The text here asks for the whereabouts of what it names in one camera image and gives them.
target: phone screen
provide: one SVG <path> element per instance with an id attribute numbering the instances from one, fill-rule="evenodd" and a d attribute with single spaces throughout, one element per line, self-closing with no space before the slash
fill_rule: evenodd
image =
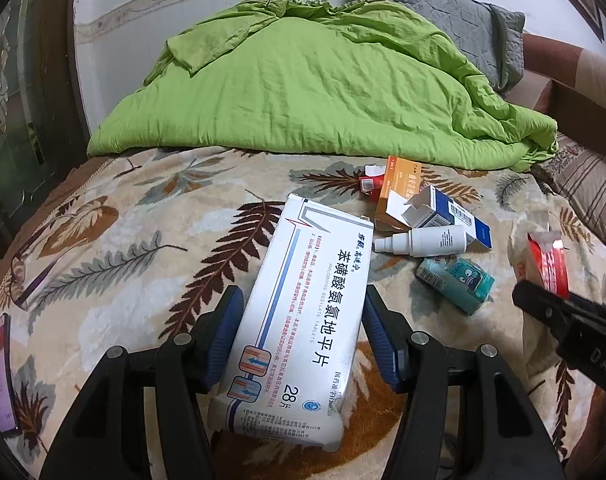
<path id="1" fill-rule="evenodd" d="M 0 317 L 0 433 L 18 430 L 14 401 L 10 390 L 10 317 Z"/>

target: green comforter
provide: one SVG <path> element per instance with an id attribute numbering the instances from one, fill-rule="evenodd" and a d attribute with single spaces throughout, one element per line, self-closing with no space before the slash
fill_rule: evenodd
<path id="1" fill-rule="evenodd" d="M 250 0 L 167 40 L 87 151 L 221 145 L 525 171 L 554 156 L 555 132 L 403 5 Z"/>

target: floral bedsheet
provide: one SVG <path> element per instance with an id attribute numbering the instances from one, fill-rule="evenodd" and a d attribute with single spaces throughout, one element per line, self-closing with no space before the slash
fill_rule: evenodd
<path id="1" fill-rule="evenodd" d="M 14 254 L 0 286 L 0 315 L 12 320 L 21 426 L 7 444 L 19 461 L 38 478 L 65 413 L 110 346 L 158 346 L 214 308 L 230 283 L 247 298 L 289 193 L 372 217 L 374 204 L 359 193 L 366 164 L 384 160 L 197 148 L 145 150 L 106 162 Z M 426 166 L 423 182 L 490 225 L 494 250 L 469 254 L 496 278 L 490 300 L 467 317 L 414 277 L 419 260 L 388 254 L 373 254 L 370 283 L 415 330 L 443 344 L 495 345 L 530 392 L 560 458 L 568 458 L 580 447 L 600 391 L 569 370 L 540 325 L 513 306 L 510 234 L 528 215 L 547 211 L 568 248 L 571 290 L 603 303 L 606 247 L 565 199 L 529 174 Z M 145 399 L 153 416 L 153 391 Z M 361 330 L 341 413 L 347 428 L 341 449 L 330 454 L 219 433 L 212 436 L 219 475 L 380 478 L 404 402 L 379 377 Z M 199 399 L 204 416 L 207 403 Z M 448 478 L 455 445 L 448 430 L 440 478 Z M 158 435 L 148 437 L 148 447 L 154 478 L 164 478 Z"/>

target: red packaging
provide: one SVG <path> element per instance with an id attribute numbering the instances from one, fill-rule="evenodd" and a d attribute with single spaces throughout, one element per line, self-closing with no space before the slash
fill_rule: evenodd
<path id="1" fill-rule="evenodd" d="M 525 257 L 516 266 L 517 278 L 537 283 L 557 296 L 569 298 L 568 271 L 561 233 L 528 233 L 528 248 L 525 253 Z"/>
<path id="2" fill-rule="evenodd" d="M 373 202 L 379 201 L 381 195 L 381 188 L 383 187 L 384 175 L 377 176 L 360 176 L 359 184 L 361 185 L 361 192 L 369 196 Z"/>

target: metal screw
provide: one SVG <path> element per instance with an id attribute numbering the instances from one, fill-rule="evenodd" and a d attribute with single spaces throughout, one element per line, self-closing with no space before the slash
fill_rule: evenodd
<path id="1" fill-rule="evenodd" d="M 178 346 L 187 345 L 192 341 L 192 336 L 187 332 L 180 332 L 174 336 L 173 341 Z"/>
<path id="2" fill-rule="evenodd" d="M 498 352 L 492 345 L 485 344 L 481 345 L 481 354 L 485 355 L 486 357 L 494 357 L 496 354 L 498 354 Z"/>
<path id="3" fill-rule="evenodd" d="M 116 359 L 117 357 L 120 357 L 123 354 L 123 347 L 111 346 L 107 349 L 107 352 L 105 352 L 105 354 L 107 355 L 108 359 Z"/>
<path id="4" fill-rule="evenodd" d="M 424 345 L 430 340 L 430 336 L 425 332 L 413 332 L 410 336 L 410 339 L 414 341 L 417 345 Z"/>

